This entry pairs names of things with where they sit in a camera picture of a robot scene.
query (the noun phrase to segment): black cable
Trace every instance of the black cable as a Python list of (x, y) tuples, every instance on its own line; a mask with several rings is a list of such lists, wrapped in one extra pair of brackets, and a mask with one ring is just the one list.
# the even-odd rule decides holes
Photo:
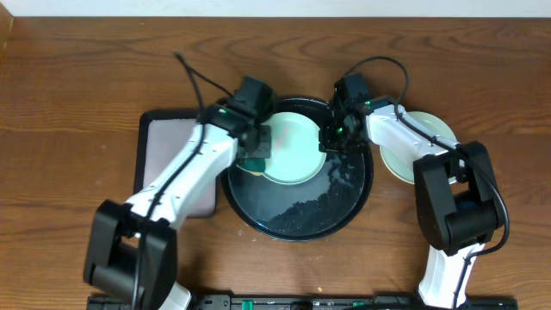
[(469, 158), (467, 158), (461, 152), (457, 151), (455, 148), (447, 146), (444, 143), (438, 141), (437, 136), (434, 136), (434, 137), (429, 136), (428, 134), (426, 134), (422, 130), (416, 128), (415, 126), (413, 126), (411, 123), (409, 123), (408, 121), (406, 121), (404, 119), (403, 113), (399, 112), (398, 106), (399, 106), (400, 101), (404, 98), (404, 95), (407, 92), (407, 89), (408, 89), (409, 84), (410, 84), (410, 77), (409, 77), (409, 74), (407, 73), (406, 67), (404, 65), (402, 65), (398, 60), (393, 59), (393, 58), (388, 57), (388, 56), (369, 57), (369, 58), (364, 59), (364, 60), (358, 62), (357, 64), (353, 65), (346, 73), (344, 73), (344, 75), (345, 76), (349, 75), (352, 71), (354, 71), (360, 65), (363, 65), (363, 64), (365, 64), (369, 61), (372, 61), (372, 60), (379, 60), (379, 59), (387, 60), (387, 61), (390, 61), (390, 62), (396, 64), (400, 69), (402, 69), (402, 71), (404, 72), (404, 77), (406, 78), (406, 85), (404, 86), (404, 89), (400, 92), (400, 94), (399, 94), (399, 96), (396, 99), (396, 102), (394, 104), (394, 113), (396, 114), (398, 120), (403, 122), (404, 125), (406, 125), (408, 128), (410, 128), (413, 132), (415, 132), (415, 133), (419, 134), (421, 137), (427, 139), (430, 143), (432, 143), (436, 146), (440, 146), (441, 148), (447, 150), (448, 152), (453, 154), (456, 158), (462, 160), (465, 163), (465, 165), (470, 166), (474, 171), (476, 171), (482, 177), (484, 182), (490, 187), (490, 189), (492, 190), (492, 192), (495, 196), (495, 199), (499, 203), (499, 206), (503, 209), (503, 213), (504, 213), (504, 231), (503, 231), (503, 236), (501, 237), (501, 240), (495, 246), (493, 246), (489, 249), (469, 253), (464, 258), (465, 263), (463, 264), (463, 268), (461, 270), (459, 281), (457, 283), (457, 288), (454, 292), (454, 302), (453, 302), (452, 309), (456, 309), (457, 308), (457, 298), (459, 297), (459, 292), (461, 290), (461, 286), (463, 285), (463, 281), (465, 280), (465, 275), (467, 274), (468, 265), (471, 264), (471, 259), (473, 257), (478, 257), (478, 256), (494, 253), (495, 251), (501, 249), (505, 245), (505, 243), (507, 243), (507, 239), (509, 238), (509, 232), (511, 230), (511, 223), (510, 223), (510, 220), (509, 220), (509, 212), (507, 211), (507, 207), (505, 206), (505, 202), (503, 200), (503, 197), (499, 193), (496, 184), (494, 184), (493, 180), (490, 179), (490, 177), (476, 163), (471, 161)]
[[(203, 114), (204, 110), (205, 110), (205, 106), (203, 104), (203, 100), (202, 100), (202, 97), (201, 97), (201, 92), (199, 91), (199, 87), (197, 86), (197, 82), (195, 81), (195, 78), (194, 78), (193, 75), (195, 74), (197, 76), (200, 76), (204, 80), (206, 80), (207, 82), (210, 81), (210, 80), (207, 79), (206, 77), (203, 77), (197, 71), (195, 71), (195, 69), (193, 69), (191, 66), (189, 66), (188, 63), (185, 61), (185, 59), (183, 58), (183, 56), (181, 54), (175, 53), (175, 56), (182, 63), (184, 68), (186, 69), (186, 72), (188, 73), (188, 76), (189, 76), (189, 80), (193, 84), (193, 88), (194, 88), (195, 94), (197, 96), (197, 102), (199, 103), (199, 116), (201, 116)], [(194, 158), (194, 156), (197, 153), (199, 153), (199, 151), (201, 150), (201, 146), (203, 144), (204, 139), (205, 139), (205, 125), (203, 124), (202, 125), (202, 130), (201, 130), (201, 137), (199, 138), (199, 141), (197, 142), (197, 146), (195, 147), (195, 149), (193, 150), (191, 155), (180, 165), (180, 167), (178, 167), (178, 169), (176, 169), (174, 171), (174, 173), (172, 173), (172, 175), (166, 180), (166, 182), (164, 182), (163, 186), (161, 186), (161, 188), (158, 190), (158, 192), (153, 196), (152, 204), (149, 206), (149, 209), (147, 210), (147, 214), (145, 215), (145, 217), (143, 219), (144, 226), (143, 226), (143, 229), (142, 229), (141, 236), (139, 238), (138, 256), (136, 258), (136, 270), (134, 271), (134, 285), (133, 285), (133, 294), (132, 294), (132, 309), (133, 310), (138, 310), (139, 309), (139, 304), (141, 303), (141, 301), (139, 301), (139, 284), (140, 284), (140, 281), (141, 281), (141, 266), (142, 266), (142, 263), (143, 263), (143, 260), (144, 260), (144, 258), (143, 258), (143, 256), (144, 256), (143, 251), (144, 250), (143, 249), (144, 249), (144, 246), (145, 246), (145, 238), (146, 238), (147, 233), (148, 233), (148, 229), (147, 229), (148, 224), (147, 223), (148, 223), (149, 219), (152, 217), (153, 210), (159, 204), (159, 202), (160, 202), (164, 192), (166, 191), (166, 189), (168, 189), (168, 187), (174, 181), (174, 179), (176, 179), (176, 177), (180, 174), (180, 172), (182, 172), (185, 169), (185, 167), (189, 164), (189, 162), (191, 162), (191, 160)]]

